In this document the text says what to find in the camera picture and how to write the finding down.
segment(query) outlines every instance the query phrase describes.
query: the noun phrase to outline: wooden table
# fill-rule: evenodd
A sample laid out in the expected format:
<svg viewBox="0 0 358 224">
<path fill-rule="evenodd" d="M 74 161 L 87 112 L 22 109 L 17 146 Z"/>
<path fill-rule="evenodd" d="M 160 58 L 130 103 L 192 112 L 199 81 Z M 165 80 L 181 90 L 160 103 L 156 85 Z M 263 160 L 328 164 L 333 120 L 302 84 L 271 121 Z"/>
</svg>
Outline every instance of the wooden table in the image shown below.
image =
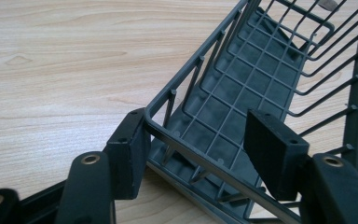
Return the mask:
<svg viewBox="0 0 358 224">
<path fill-rule="evenodd" d="M 64 180 L 147 106 L 236 1 L 0 2 L 0 188 Z M 147 169 L 119 223 L 213 221 Z"/>
</svg>

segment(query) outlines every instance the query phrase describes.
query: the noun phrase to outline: black plastic bracket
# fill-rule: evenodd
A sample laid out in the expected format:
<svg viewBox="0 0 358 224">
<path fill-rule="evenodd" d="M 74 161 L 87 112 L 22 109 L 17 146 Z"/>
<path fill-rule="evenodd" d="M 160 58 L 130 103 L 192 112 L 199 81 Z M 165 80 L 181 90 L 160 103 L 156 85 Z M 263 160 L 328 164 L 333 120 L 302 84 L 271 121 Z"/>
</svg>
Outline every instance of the black plastic bracket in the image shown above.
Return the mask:
<svg viewBox="0 0 358 224">
<path fill-rule="evenodd" d="M 19 196 L 13 189 L 0 189 L 0 224 L 20 223 Z"/>
<path fill-rule="evenodd" d="M 296 169 L 310 144 L 274 116 L 249 110 L 244 149 L 276 200 L 296 199 Z"/>
<path fill-rule="evenodd" d="M 54 223 L 116 223 L 110 185 L 106 154 L 95 151 L 76 157 Z"/>
<path fill-rule="evenodd" d="M 358 173 L 348 161 L 315 154 L 301 171 L 302 223 L 358 223 Z"/>
<path fill-rule="evenodd" d="M 144 128 L 144 112 L 144 108 L 131 111 L 103 150 L 109 159 L 116 200 L 136 198 L 141 186 L 150 150 L 150 134 Z"/>
</svg>

